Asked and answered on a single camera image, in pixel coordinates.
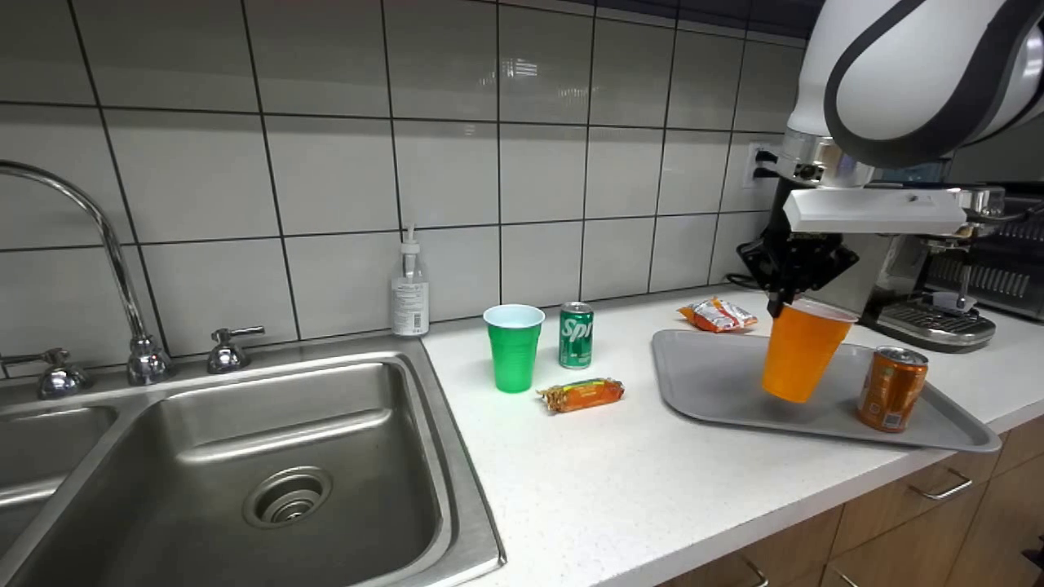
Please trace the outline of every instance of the white tile wall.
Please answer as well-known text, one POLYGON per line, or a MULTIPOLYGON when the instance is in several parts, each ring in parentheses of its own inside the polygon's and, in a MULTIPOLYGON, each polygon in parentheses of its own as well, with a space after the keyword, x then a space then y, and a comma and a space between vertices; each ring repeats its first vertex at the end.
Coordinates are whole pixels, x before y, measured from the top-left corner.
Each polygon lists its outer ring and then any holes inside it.
MULTIPOLYGON (((756 9, 17 0, 0 161, 54 171, 112 214, 175 357, 218 328, 260 323, 259 342, 385 331, 404 221, 422 224, 433 321, 677 290, 742 272, 733 246, 773 197, 750 181, 752 152, 781 144, 801 39, 775 32, 801 23, 756 9)), ((67 203, 0 181, 0 354, 125 358, 108 267, 79 247, 94 243, 67 203), (99 286, 71 306, 60 278, 99 286)))
POLYGON ((260 104, 301 115, 389 115, 378 0, 247 0, 260 104))

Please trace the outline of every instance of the soap dispenser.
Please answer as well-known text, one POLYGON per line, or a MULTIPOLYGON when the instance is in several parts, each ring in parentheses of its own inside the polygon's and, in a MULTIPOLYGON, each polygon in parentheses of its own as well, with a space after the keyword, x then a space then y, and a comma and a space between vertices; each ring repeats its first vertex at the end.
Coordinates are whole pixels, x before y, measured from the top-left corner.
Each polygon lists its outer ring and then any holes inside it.
POLYGON ((391 278, 391 334, 428 334, 428 278, 422 267, 422 243, 413 224, 404 232, 404 243, 398 247, 398 276, 391 278))

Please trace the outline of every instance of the green soda can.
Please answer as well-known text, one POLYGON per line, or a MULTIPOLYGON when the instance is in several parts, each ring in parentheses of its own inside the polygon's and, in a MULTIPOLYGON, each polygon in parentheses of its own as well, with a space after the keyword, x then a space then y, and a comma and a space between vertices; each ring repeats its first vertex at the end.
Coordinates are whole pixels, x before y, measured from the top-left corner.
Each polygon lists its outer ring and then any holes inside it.
POLYGON ((572 301, 559 312, 559 366, 587 370, 593 347, 593 309, 582 301, 572 301))

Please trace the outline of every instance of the orange container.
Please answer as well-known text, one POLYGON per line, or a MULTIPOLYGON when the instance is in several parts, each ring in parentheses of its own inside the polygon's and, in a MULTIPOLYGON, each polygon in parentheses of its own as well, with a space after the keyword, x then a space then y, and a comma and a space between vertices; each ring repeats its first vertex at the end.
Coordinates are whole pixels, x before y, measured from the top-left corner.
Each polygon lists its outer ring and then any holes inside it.
POLYGON ((855 316, 825 303, 782 306, 764 357, 761 387, 790 406, 808 406, 855 316))

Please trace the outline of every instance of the sink drain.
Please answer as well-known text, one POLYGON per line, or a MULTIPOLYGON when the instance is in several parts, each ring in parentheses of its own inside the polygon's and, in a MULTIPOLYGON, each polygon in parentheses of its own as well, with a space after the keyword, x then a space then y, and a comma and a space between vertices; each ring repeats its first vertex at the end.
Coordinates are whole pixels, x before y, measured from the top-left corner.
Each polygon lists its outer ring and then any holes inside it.
POLYGON ((316 511, 329 495, 329 478, 316 468, 290 468, 268 478, 250 499, 246 517, 255 526, 290 526, 316 511))

